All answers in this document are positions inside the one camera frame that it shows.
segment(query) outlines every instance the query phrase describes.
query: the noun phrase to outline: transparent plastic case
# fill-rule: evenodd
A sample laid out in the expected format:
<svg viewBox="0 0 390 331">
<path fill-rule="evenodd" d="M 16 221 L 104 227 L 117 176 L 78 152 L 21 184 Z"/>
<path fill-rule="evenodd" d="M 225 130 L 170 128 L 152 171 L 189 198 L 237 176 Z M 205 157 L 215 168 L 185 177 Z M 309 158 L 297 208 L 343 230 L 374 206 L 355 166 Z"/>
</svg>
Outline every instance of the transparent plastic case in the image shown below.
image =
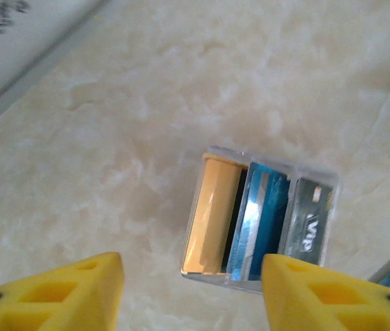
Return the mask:
<svg viewBox="0 0 390 331">
<path fill-rule="evenodd" d="M 260 293 L 265 254 L 322 265 L 338 190 L 334 172 L 211 146 L 193 199 L 182 275 Z"/>
</svg>

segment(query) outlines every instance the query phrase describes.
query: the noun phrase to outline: teal object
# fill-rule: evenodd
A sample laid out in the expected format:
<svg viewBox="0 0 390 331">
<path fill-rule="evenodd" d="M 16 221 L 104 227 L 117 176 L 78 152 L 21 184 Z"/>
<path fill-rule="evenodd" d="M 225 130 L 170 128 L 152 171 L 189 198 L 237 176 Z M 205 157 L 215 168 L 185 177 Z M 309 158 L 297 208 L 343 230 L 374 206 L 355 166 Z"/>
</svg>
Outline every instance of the teal object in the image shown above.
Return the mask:
<svg viewBox="0 0 390 331">
<path fill-rule="evenodd" d="M 265 254 L 277 253 L 290 183 L 260 163 L 248 167 L 227 272 L 233 281 L 260 280 Z"/>
</svg>

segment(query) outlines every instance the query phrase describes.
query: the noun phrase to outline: yellow plastic tool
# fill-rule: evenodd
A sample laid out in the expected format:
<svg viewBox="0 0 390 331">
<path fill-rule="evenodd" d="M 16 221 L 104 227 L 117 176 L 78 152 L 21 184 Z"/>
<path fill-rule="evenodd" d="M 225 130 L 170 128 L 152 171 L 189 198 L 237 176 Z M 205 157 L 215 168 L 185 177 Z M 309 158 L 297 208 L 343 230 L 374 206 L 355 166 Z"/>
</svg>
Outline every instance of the yellow plastic tool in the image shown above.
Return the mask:
<svg viewBox="0 0 390 331">
<path fill-rule="evenodd" d="M 109 252 L 0 286 L 0 331 L 114 330 L 124 282 Z"/>
<path fill-rule="evenodd" d="M 272 331 L 390 331 L 390 288 L 279 254 L 262 266 Z"/>
</svg>

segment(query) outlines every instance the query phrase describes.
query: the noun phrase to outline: rectangular hole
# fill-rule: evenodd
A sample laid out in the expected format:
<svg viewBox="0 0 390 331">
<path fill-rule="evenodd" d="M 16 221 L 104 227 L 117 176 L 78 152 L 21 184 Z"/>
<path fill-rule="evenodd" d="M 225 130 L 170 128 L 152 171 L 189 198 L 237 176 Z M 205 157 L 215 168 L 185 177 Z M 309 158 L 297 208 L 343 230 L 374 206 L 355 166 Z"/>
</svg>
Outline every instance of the rectangular hole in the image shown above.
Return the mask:
<svg viewBox="0 0 390 331">
<path fill-rule="evenodd" d="M 81 267 L 78 267 L 78 270 L 92 270 L 97 267 L 97 262 L 90 262 L 85 265 L 82 265 Z"/>
<path fill-rule="evenodd" d="M 390 320 L 380 314 L 339 314 L 348 331 L 390 331 Z"/>
<path fill-rule="evenodd" d="M 69 294 L 77 287 L 77 283 L 58 282 L 38 285 L 20 302 L 63 302 Z"/>
<path fill-rule="evenodd" d="M 292 261 L 286 263 L 286 266 L 288 269 L 294 272 L 306 272 L 309 271 L 309 268 L 305 267 L 304 265 L 298 263 L 297 261 Z"/>
<path fill-rule="evenodd" d="M 12 313 L 0 318 L 0 331 L 37 331 L 50 317 L 48 313 Z"/>
<path fill-rule="evenodd" d="M 327 305 L 358 305 L 366 302 L 359 293 L 341 283 L 318 283 L 309 287 Z"/>
</svg>

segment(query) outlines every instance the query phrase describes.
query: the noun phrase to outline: marble surface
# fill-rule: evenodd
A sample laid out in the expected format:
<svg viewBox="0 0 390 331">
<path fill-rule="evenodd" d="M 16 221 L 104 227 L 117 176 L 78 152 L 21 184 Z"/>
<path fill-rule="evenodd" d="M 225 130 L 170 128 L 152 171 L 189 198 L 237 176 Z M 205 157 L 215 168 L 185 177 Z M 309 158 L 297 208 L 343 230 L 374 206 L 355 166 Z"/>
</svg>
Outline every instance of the marble surface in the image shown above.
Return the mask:
<svg viewBox="0 0 390 331">
<path fill-rule="evenodd" d="M 326 266 L 390 259 L 390 1 L 134 1 L 0 116 L 0 284 L 122 253 L 119 330 L 266 330 L 183 279 L 209 144 L 340 172 Z"/>
</svg>

